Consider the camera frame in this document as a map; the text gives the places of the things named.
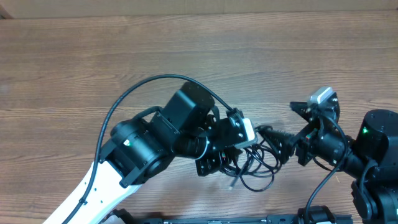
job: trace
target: wood grain surface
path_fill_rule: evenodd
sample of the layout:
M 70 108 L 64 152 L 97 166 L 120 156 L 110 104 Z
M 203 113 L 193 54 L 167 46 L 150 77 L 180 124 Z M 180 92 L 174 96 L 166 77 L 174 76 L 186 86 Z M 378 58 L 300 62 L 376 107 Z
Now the wood grain surface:
M 255 124 L 292 133 L 305 122 L 289 102 L 331 85 L 339 123 L 355 138 L 368 110 L 398 111 L 398 11 L 0 21 L 0 223 L 42 223 L 89 169 L 112 103 L 161 73 L 195 78 Z M 137 89 L 109 127 L 165 105 L 182 83 Z M 176 159 L 118 207 L 137 217 L 296 213 L 326 175 L 292 158 L 271 189 L 253 193 L 241 183 L 228 190 L 232 180 L 220 173 L 198 177 L 193 160 Z M 359 223 L 352 181 L 336 174 L 313 204 Z
M 395 10 L 398 0 L 0 0 L 15 19 Z

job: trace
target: black plastic housing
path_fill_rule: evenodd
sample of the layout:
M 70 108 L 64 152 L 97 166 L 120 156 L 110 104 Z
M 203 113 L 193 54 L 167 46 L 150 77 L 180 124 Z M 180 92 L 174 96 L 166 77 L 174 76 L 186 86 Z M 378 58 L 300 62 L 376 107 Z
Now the black plastic housing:
M 150 132 L 170 153 L 197 158 L 200 152 L 193 151 L 195 153 L 191 154 L 187 151 L 173 151 L 173 145 L 181 137 L 182 131 L 191 131 L 201 126 L 214 105 L 213 97 L 205 89 L 195 83 L 186 82 L 165 108 L 156 112 L 150 121 Z
M 173 160 L 143 119 L 122 121 L 101 148 L 100 162 L 108 161 L 122 176 L 120 185 L 143 184 L 162 172 Z
M 356 138 L 355 154 L 373 158 L 379 167 L 398 168 L 397 127 L 397 113 L 389 110 L 367 112 Z

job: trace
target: robotic arm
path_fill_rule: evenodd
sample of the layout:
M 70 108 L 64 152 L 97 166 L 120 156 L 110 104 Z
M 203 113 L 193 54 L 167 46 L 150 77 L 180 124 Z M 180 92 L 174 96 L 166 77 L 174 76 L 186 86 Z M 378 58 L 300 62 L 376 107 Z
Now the robotic arm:
M 117 124 L 111 131 L 111 138 L 100 148 L 97 166 L 94 161 L 75 191 L 45 223 L 61 223 L 72 211 L 64 223 L 99 223 L 119 202 L 165 170 L 175 156 L 194 159 L 199 176 L 220 170 L 235 177 L 231 186 L 240 178 L 249 188 L 242 175 L 254 174 L 249 172 L 254 160 L 269 169 L 267 172 L 271 173 L 269 177 L 273 180 L 274 174 L 294 152 L 303 166 L 315 157 L 321 157 L 335 166 L 334 172 L 343 170 L 356 178 L 352 185 L 354 204 L 364 222 L 397 223 L 398 166 L 397 143 L 394 141 L 398 134 L 395 128 L 398 114 L 384 110 L 370 111 L 354 141 L 345 136 L 337 125 L 340 107 L 336 93 L 330 87 L 324 87 L 314 93 L 308 102 L 290 104 L 292 110 L 306 119 L 308 124 L 297 135 L 287 134 L 274 131 L 270 126 L 255 128 L 240 110 L 229 106 L 226 106 L 227 118 L 220 119 L 213 98 L 223 103 L 221 99 L 196 81 L 172 76 L 191 82 L 186 82 L 165 108 L 155 106 Z M 152 119 L 146 121 L 144 118 L 150 114 L 153 114 Z M 264 139 L 260 144 L 256 144 L 256 133 Z M 264 141 L 270 147 L 262 146 Z M 239 168 L 236 161 L 241 149 L 246 151 L 248 161 Z M 260 149 L 263 150 L 262 156 L 258 153 Z M 264 151 L 275 156 L 276 167 L 261 162 Z M 96 178 L 90 185 L 93 174 Z M 298 214 L 292 220 L 297 224 L 350 223 L 346 217 L 337 217 L 326 207 L 310 207 L 310 203 Z
M 352 139 L 337 125 L 340 107 L 331 87 L 320 88 L 307 102 L 291 102 L 290 107 L 308 121 L 297 135 L 260 130 L 278 147 L 281 162 L 286 163 L 295 152 L 302 166 L 314 160 L 327 169 L 316 160 L 322 158 L 335 167 L 329 170 L 331 174 L 342 171 L 356 179 L 351 185 L 353 202 L 363 223 L 398 223 L 398 114 L 369 111 L 357 138 Z M 320 187 L 301 211 L 306 222 L 314 221 L 308 216 L 308 207 Z

